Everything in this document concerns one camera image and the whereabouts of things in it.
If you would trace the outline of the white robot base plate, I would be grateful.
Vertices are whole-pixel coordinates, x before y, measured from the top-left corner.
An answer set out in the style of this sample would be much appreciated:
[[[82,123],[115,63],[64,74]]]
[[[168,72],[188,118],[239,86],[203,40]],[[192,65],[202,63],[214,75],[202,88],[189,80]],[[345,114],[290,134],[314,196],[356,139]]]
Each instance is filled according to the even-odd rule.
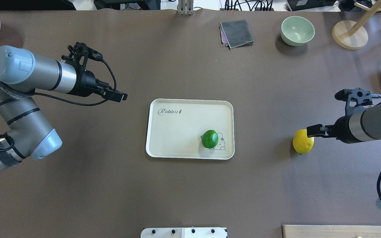
[[[141,238],[227,238],[223,227],[158,227],[145,228]]]

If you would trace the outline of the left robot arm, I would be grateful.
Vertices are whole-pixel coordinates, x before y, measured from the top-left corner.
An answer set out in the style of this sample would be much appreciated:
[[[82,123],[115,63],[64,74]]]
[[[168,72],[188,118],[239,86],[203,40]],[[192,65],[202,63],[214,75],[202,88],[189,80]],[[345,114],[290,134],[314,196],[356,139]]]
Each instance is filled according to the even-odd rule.
[[[0,115],[10,128],[0,134],[0,172],[25,158],[40,160],[62,146],[57,131],[33,96],[79,103],[37,93],[37,89],[79,97],[97,94],[103,98],[82,106],[127,99],[126,93],[117,90],[115,75],[101,53],[80,42],[67,48],[69,54],[57,61],[26,49],[0,46]]]

